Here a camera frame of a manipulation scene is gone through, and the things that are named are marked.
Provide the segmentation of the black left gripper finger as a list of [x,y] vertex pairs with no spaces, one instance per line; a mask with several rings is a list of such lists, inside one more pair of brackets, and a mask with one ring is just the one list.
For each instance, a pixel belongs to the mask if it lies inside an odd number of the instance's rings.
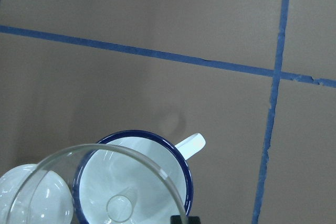
[[180,216],[175,215],[170,217],[170,224],[201,224],[199,216]]

